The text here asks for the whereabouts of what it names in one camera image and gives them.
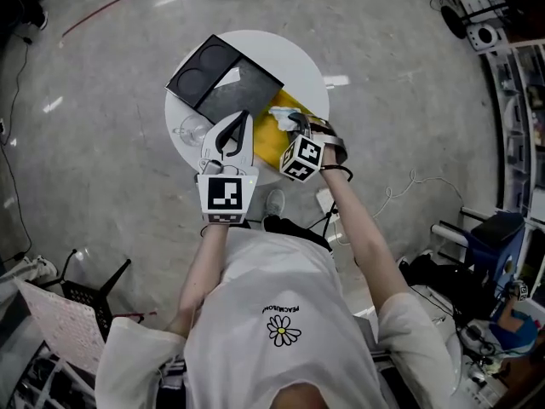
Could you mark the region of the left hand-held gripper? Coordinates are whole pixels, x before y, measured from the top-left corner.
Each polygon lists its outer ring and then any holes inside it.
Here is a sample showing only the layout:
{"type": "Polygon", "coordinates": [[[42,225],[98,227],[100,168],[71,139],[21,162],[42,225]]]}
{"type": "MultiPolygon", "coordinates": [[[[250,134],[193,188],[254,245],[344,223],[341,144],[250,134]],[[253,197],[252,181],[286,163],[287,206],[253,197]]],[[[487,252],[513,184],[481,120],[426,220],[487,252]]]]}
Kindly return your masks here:
{"type": "Polygon", "coordinates": [[[223,118],[205,136],[196,184],[207,223],[244,222],[259,176],[253,146],[253,118],[248,111],[223,118]]]}

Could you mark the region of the person's black shorts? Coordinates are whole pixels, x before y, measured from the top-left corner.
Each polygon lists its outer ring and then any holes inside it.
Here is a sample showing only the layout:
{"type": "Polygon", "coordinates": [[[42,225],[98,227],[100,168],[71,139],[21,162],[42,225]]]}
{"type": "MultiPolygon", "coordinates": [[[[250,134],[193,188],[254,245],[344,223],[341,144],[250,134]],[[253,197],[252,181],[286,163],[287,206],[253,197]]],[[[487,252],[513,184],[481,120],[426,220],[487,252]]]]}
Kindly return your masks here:
{"type": "Polygon", "coordinates": [[[310,229],[296,225],[288,218],[282,218],[277,215],[265,216],[262,220],[262,228],[269,233],[284,234],[311,241],[316,245],[322,246],[328,252],[332,252],[330,244],[323,236],[310,229]]]}

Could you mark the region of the person's left forearm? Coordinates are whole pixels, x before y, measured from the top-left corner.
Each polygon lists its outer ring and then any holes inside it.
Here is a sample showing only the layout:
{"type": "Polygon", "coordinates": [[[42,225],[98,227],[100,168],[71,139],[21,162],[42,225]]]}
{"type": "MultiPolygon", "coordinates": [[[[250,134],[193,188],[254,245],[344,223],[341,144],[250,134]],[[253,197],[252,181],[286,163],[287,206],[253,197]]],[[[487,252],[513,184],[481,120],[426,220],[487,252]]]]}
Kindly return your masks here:
{"type": "Polygon", "coordinates": [[[178,310],[170,329],[187,338],[205,298],[218,286],[225,265],[229,227],[210,224],[203,233],[186,281],[182,286],[178,310]]]}

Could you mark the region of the white round-window carrier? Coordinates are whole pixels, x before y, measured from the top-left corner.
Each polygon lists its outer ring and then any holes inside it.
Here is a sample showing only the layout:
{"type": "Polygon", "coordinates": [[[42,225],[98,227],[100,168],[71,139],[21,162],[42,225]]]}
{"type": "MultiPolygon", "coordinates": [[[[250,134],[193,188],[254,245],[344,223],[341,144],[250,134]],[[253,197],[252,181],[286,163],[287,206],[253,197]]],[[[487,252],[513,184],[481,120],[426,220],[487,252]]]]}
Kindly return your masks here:
{"type": "Polygon", "coordinates": [[[488,23],[467,25],[466,35],[475,52],[482,52],[497,45],[500,40],[497,29],[488,23]]]}

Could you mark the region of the black compartment tray box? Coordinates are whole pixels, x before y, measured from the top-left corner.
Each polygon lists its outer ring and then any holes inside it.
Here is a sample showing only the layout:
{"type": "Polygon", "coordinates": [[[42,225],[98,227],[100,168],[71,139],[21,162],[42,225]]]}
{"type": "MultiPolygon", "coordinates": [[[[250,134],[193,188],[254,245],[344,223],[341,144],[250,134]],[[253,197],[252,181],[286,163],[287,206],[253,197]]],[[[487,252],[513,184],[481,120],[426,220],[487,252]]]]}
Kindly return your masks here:
{"type": "Polygon", "coordinates": [[[243,110],[257,117],[283,87],[269,71],[216,35],[203,42],[165,86],[212,124],[243,110]]]}

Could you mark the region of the round white side table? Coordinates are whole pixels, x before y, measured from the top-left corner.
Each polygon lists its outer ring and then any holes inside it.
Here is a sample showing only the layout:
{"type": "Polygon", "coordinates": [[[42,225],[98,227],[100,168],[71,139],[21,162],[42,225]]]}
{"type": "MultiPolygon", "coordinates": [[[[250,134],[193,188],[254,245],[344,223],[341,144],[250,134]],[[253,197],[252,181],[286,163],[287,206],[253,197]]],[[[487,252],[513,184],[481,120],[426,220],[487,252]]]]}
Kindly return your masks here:
{"type": "MultiPolygon", "coordinates": [[[[224,32],[219,37],[284,83],[284,91],[314,115],[325,121],[330,119],[330,101],[324,78],[311,57],[295,43],[274,33],[257,30],[224,32]]],[[[185,144],[173,133],[173,129],[191,116],[193,110],[168,92],[164,111],[175,149],[196,172],[201,149],[185,144]]]]}

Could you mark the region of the white printer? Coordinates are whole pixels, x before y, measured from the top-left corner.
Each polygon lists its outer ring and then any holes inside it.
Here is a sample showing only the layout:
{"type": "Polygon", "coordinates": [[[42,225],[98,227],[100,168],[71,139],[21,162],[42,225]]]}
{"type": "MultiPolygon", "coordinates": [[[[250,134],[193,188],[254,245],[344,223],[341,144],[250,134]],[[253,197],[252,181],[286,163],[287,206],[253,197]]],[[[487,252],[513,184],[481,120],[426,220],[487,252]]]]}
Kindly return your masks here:
{"type": "Polygon", "coordinates": [[[497,18],[508,8],[506,0],[461,0],[461,4],[470,20],[497,18]]]}

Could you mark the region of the white shelf rack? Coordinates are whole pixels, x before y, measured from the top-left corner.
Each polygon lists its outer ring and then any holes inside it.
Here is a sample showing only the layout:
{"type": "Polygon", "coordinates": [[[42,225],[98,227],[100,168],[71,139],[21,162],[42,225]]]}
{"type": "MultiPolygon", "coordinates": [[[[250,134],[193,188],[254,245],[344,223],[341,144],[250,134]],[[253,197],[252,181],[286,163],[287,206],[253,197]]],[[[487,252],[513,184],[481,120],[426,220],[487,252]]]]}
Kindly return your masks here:
{"type": "Polygon", "coordinates": [[[496,206],[545,228],[545,39],[481,54],[498,153],[496,206]]]}

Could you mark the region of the clear drinking glass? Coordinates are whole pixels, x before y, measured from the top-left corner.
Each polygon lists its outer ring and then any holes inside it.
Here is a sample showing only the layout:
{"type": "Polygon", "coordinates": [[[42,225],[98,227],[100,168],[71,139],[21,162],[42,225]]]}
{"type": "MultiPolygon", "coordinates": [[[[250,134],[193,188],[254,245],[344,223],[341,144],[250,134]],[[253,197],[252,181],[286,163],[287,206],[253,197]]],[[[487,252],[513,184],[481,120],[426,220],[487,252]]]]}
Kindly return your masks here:
{"type": "Polygon", "coordinates": [[[177,135],[181,141],[190,147],[201,147],[205,136],[212,129],[212,123],[204,116],[194,113],[186,117],[172,133],[177,135]]]}

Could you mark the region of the person's grey shoe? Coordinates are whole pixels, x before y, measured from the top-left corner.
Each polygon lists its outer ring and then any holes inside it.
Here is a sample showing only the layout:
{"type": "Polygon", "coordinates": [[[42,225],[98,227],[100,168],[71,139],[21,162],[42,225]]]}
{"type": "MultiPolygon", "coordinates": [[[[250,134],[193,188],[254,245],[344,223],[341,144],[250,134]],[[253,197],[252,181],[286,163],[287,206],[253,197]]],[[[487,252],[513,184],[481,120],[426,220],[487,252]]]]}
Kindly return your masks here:
{"type": "Polygon", "coordinates": [[[264,217],[282,216],[285,207],[285,194],[281,189],[273,189],[266,197],[264,217]]]}

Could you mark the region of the black bag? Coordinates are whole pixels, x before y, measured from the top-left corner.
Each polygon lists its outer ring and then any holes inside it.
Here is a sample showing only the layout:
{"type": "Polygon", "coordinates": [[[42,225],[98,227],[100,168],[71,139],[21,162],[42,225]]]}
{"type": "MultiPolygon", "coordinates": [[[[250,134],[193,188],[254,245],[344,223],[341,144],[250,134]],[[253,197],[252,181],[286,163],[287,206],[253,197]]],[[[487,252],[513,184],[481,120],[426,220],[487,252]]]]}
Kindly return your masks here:
{"type": "Polygon", "coordinates": [[[470,277],[458,266],[439,265],[429,253],[417,256],[412,262],[402,257],[398,261],[398,267],[407,285],[425,285],[449,299],[461,294],[462,288],[467,287],[470,282],[470,277]]]}

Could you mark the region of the person's right forearm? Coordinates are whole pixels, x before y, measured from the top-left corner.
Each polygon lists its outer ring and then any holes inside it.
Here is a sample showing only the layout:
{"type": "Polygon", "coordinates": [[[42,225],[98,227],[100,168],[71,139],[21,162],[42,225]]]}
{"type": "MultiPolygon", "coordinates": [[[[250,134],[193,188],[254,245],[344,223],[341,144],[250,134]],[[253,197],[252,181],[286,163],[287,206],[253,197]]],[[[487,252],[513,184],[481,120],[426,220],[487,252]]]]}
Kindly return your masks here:
{"type": "Polygon", "coordinates": [[[372,216],[339,170],[321,173],[339,212],[355,262],[365,277],[377,311],[391,297],[406,293],[408,285],[397,267],[372,216]]]}

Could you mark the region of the red floor tape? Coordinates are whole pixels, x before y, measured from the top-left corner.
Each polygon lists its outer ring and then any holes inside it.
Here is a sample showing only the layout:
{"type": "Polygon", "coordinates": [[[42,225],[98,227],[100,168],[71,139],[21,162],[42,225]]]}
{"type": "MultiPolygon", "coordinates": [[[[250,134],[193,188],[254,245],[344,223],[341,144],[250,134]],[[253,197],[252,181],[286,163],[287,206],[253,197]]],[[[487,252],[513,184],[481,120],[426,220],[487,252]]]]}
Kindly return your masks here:
{"type": "Polygon", "coordinates": [[[96,9],[95,11],[93,11],[92,13],[90,14],[87,14],[86,16],[84,16],[81,20],[79,20],[78,22],[76,22],[75,24],[73,24],[72,26],[70,26],[69,28],[67,28],[64,32],[62,32],[60,38],[61,39],[64,39],[68,34],[70,34],[71,32],[73,32],[75,29],[77,29],[78,27],[80,27],[82,24],[84,24],[85,22],[87,22],[88,20],[91,20],[93,19],[96,15],[99,15],[101,13],[103,13],[104,11],[106,11],[107,9],[115,6],[116,4],[118,3],[121,3],[122,1],[124,0],[112,0],[110,1],[109,3],[99,7],[98,9],[96,9]]]}

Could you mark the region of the white flower print shirt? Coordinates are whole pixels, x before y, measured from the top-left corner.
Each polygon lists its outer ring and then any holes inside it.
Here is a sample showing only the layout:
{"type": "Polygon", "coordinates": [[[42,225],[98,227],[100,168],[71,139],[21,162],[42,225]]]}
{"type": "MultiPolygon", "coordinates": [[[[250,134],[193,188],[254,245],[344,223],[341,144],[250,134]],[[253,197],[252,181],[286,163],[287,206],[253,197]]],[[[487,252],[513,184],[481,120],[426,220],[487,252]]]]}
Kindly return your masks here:
{"type": "Polygon", "coordinates": [[[377,346],[408,389],[401,395],[383,388],[325,248],[229,228],[225,258],[187,338],[113,321],[96,376],[98,409],[448,409],[450,356],[409,291],[376,310],[377,346]]]}

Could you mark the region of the white power strip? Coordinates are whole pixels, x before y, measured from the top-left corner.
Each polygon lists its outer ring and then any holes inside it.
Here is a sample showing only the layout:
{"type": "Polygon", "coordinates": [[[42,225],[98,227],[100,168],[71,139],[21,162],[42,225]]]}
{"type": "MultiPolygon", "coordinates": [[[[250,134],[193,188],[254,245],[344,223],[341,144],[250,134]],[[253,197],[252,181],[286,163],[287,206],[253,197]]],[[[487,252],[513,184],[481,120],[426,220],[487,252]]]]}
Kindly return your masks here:
{"type": "Polygon", "coordinates": [[[328,188],[321,188],[316,193],[316,200],[323,213],[326,215],[331,211],[331,207],[334,204],[334,199],[328,188]]]}

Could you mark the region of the black wrist band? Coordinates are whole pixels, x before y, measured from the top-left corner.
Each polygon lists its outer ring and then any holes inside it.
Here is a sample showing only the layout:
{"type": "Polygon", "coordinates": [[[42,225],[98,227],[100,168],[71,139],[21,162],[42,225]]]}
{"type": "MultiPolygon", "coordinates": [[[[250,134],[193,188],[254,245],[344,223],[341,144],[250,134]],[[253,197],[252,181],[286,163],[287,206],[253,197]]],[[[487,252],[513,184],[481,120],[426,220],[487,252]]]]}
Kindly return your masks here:
{"type": "Polygon", "coordinates": [[[348,167],[345,167],[340,164],[325,164],[320,167],[320,172],[324,173],[325,171],[339,170],[346,175],[346,179],[350,182],[353,179],[353,173],[348,167]]]}

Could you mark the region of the white perforated panel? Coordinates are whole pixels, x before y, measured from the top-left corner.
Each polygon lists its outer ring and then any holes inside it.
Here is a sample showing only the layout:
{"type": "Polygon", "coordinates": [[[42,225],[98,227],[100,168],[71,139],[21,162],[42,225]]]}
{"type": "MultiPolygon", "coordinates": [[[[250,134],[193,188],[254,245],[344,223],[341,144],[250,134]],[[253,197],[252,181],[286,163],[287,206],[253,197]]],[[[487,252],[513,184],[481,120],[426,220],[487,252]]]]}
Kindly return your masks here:
{"type": "Polygon", "coordinates": [[[73,366],[95,375],[106,340],[100,334],[94,310],[22,279],[14,282],[49,348],[73,366]]]}

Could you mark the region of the black perforated stool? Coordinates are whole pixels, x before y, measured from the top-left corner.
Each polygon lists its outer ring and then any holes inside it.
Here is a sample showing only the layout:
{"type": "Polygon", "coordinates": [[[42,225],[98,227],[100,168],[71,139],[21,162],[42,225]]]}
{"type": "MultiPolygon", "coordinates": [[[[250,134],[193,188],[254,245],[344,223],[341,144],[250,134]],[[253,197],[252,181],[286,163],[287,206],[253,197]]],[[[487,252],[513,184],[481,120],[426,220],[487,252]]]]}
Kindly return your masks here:
{"type": "Polygon", "coordinates": [[[95,289],[86,285],[81,285],[74,281],[67,280],[66,270],[71,262],[71,259],[78,253],[77,249],[73,249],[68,255],[64,267],[57,279],[38,285],[42,289],[49,288],[54,285],[60,285],[64,298],[70,301],[81,303],[84,306],[91,307],[95,312],[97,325],[104,340],[107,340],[113,315],[107,301],[107,297],[115,284],[121,278],[123,273],[131,265],[132,261],[127,259],[123,265],[113,274],[113,276],[100,288],[95,289]]]}

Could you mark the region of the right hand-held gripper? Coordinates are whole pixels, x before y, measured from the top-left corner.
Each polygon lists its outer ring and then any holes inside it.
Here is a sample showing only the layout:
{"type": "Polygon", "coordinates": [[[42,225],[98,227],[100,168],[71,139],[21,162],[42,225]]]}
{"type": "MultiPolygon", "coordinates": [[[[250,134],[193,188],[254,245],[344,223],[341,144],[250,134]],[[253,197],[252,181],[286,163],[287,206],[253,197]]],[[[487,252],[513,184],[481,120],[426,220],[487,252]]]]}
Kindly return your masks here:
{"type": "Polygon", "coordinates": [[[281,174],[300,183],[308,181],[319,172],[326,146],[335,149],[338,164],[347,160],[344,140],[328,121],[315,124],[301,112],[293,112],[292,121],[292,130],[287,132],[290,144],[280,158],[281,174]]]}

